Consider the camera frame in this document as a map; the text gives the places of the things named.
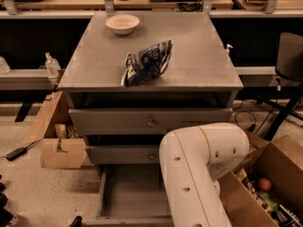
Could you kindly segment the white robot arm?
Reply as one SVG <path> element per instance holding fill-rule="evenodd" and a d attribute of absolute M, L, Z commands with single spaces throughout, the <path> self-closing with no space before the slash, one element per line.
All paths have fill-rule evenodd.
<path fill-rule="evenodd" d="M 164 136 L 159 161 L 174 227 L 232 227 L 217 180 L 240 164 L 249 147 L 244 130 L 231 123 Z"/>

